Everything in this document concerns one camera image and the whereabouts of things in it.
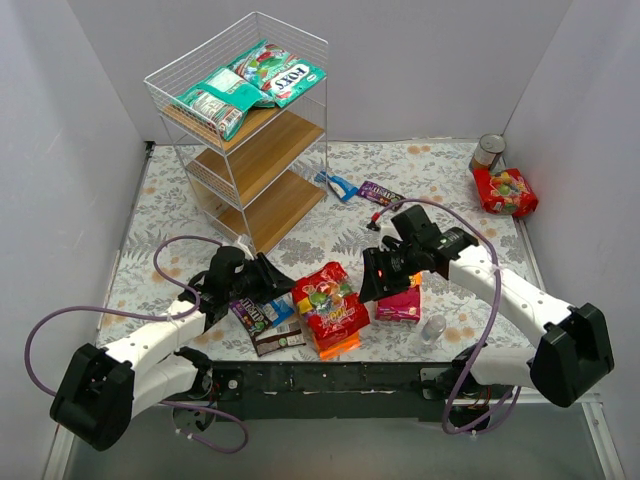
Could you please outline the red fruit candy bag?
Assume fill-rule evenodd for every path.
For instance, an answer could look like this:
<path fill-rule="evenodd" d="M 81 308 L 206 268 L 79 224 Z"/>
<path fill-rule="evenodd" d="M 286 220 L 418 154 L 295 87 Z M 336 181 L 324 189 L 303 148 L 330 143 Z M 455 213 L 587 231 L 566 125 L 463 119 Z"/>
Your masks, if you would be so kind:
<path fill-rule="evenodd" d="M 370 324 L 367 308 L 353 290 L 349 275 L 338 262 L 325 264 L 296 281 L 292 300 L 310 331 L 313 343 L 331 346 Z"/>

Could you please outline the red fruit candy bag corner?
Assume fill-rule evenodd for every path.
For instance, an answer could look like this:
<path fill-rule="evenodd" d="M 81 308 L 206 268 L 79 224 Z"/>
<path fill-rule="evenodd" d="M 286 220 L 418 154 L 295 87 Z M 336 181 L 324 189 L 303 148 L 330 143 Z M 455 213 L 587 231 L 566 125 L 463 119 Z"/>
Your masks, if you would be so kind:
<path fill-rule="evenodd" d="M 494 173 L 477 169 L 473 177 L 481 207 L 488 213 L 521 218 L 538 206 L 536 194 L 516 168 Z"/>

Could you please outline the teal mint candy bag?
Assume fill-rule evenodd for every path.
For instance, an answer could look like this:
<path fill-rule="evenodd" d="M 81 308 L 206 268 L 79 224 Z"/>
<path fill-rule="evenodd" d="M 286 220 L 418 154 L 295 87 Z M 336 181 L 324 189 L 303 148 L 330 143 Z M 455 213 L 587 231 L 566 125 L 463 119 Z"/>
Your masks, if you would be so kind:
<path fill-rule="evenodd" d="M 235 136 L 251 109 L 276 106 L 269 94 L 227 67 L 192 85 L 174 104 L 204 120 L 225 141 Z"/>

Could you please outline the green Fox's mint candy bag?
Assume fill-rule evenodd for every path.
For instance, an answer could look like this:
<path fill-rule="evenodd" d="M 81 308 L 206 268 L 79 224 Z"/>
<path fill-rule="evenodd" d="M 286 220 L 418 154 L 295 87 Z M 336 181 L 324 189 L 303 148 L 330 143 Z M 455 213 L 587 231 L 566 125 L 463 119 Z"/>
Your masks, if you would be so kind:
<path fill-rule="evenodd" d="M 284 108 L 326 77 L 308 60 L 264 39 L 234 59 L 228 68 Z"/>

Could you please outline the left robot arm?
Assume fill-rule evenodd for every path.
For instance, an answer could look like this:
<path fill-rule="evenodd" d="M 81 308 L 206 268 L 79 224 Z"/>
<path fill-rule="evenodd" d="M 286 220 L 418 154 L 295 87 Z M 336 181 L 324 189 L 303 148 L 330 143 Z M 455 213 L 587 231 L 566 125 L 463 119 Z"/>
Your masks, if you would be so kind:
<path fill-rule="evenodd" d="M 273 300 L 291 279 L 259 253 L 221 246 L 157 321 L 103 347 L 81 346 L 54 395 L 51 418 L 98 451 L 130 421 L 161 403 L 203 406 L 213 419 L 364 418 L 381 412 L 418 379 L 409 364 L 213 361 L 190 348 L 235 300 Z"/>

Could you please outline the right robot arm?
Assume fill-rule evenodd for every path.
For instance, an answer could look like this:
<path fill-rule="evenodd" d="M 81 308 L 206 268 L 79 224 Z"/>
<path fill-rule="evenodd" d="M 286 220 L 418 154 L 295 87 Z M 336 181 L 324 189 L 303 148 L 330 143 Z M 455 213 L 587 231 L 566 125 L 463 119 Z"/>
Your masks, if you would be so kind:
<path fill-rule="evenodd" d="M 614 368 L 605 316 L 590 303 L 581 307 L 548 295 L 509 269 L 469 228 L 441 230 L 414 205 L 391 219 L 380 243 L 363 250 L 361 302 L 407 291 L 411 276 L 429 272 L 490 305 L 528 340 L 526 348 L 496 348 L 480 340 L 458 354 L 450 367 L 428 380 L 446 395 L 503 385 L 537 390 L 569 407 Z"/>

